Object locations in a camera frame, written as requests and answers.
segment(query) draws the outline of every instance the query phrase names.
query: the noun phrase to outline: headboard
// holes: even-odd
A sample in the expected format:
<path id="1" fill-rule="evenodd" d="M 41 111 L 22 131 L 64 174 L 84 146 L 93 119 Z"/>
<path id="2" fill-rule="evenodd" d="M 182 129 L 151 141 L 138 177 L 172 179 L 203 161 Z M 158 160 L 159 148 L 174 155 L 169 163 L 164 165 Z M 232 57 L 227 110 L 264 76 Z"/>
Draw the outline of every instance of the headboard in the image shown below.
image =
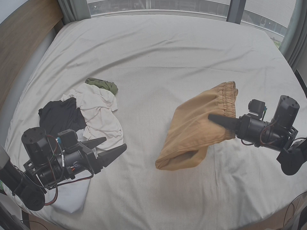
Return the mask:
<path id="1" fill-rule="evenodd" d="M 19 70 L 61 18 L 57 0 L 28 0 L 0 24 L 0 110 Z"/>

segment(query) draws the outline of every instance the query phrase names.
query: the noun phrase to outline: gray-green curtain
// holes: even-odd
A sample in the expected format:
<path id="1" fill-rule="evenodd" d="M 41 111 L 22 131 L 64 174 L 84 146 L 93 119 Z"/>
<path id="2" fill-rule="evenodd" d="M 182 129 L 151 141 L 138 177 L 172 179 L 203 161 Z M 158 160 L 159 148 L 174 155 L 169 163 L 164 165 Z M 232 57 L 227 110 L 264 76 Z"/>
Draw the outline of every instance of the gray-green curtain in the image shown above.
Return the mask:
<path id="1" fill-rule="evenodd" d="M 86 0 L 58 0 L 58 2 L 64 15 L 64 25 L 91 18 Z"/>
<path id="2" fill-rule="evenodd" d="M 307 52 L 307 0 L 296 0 L 295 9 L 279 50 L 295 71 Z"/>

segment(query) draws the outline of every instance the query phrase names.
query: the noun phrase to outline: floor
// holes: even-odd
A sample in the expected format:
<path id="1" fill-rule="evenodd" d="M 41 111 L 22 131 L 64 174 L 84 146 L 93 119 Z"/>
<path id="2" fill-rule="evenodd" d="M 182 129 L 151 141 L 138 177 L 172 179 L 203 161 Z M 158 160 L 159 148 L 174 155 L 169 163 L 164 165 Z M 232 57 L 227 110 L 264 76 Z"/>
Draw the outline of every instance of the floor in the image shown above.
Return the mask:
<path id="1" fill-rule="evenodd" d="M 292 217 L 292 215 L 294 213 L 294 209 L 299 208 L 302 205 L 303 202 L 304 202 L 304 199 L 302 197 L 298 197 L 293 202 L 293 206 L 290 205 L 287 214 L 286 214 L 286 211 L 287 211 L 288 207 L 285 207 L 285 208 L 281 209 L 280 211 L 276 212 L 274 215 L 272 215 L 268 219 L 266 219 L 262 222 L 258 222 L 256 224 L 253 224 L 251 226 L 241 228 L 240 230 L 265 230 L 266 228 L 270 228 L 270 229 L 274 229 L 274 230 L 280 229 L 283 226 L 284 219 L 285 219 L 285 223 L 286 223 Z M 44 220 L 42 220 L 38 217 L 35 217 L 35 216 L 29 215 L 29 220 L 40 222 L 48 230 L 64 230 L 63 228 L 60 228 L 60 227 L 58 227 L 54 224 L 48 223 L 48 222 L 46 222 L 46 221 L 44 221 Z M 46 228 L 44 228 L 42 225 L 40 225 L 39 223 L 36 223 L 36 222 L 30 222 L 30 227 L 31 227 L 31 230 L 46 230 Z"/>

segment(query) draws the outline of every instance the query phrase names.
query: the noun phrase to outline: green garment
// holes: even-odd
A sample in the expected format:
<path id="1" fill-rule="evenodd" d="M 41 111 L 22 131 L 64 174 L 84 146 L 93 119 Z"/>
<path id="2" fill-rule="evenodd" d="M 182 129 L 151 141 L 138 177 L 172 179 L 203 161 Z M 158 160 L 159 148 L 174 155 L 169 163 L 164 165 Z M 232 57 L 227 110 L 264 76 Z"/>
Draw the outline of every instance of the green garment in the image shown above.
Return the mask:
<path id="1" fill-rule="evenodd" d="M 104 81 L 104 80 L 101 80 L 101 79 L 88 78 L 88 79 L 85 80 L 85 83 L 87 83 L 89 85 L 95 85 L 95 86 L 97 86 L 101 89 L 110 90 L 112 92 L 112 94 L 114 94 L 114 95 L 118 91 L 118 88 L 117 88 L 115 83 Z"/>

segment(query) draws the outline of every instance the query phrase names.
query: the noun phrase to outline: mattress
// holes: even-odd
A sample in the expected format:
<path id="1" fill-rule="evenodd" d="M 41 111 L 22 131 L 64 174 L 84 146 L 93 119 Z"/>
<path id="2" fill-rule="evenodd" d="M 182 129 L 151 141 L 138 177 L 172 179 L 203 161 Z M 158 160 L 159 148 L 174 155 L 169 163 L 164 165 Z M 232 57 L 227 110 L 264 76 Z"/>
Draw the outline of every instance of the mattress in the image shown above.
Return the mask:
<path id="1" fill-rule="evenodd" d="M 237 117 L 259 99 L 270 120 L 285 94 L 301 106 L 294 122 L 298 137 L 307 134 L 303 90 L 263 31 L 176 15 L 102 17 L 64 26 L 16 107 L 5 145 L 13 164 L 23 168 L 28 160 L 21 135 L 39 125 L 38 109 L 87 77 L 116 83 L 114 115 L 128 148 L 91 179 L 79 212 L 52 206 L 31 212 L 5 189 L 27 212 L 80 230 L 236 229 L 269 217 L 307 189 L 307 164 L 286 176 L 278 152 L 244 146 L 237 138 L 210 146 L 195 168 L 155 168 L 176 107 L 226 81 L 239 90 Z"/>

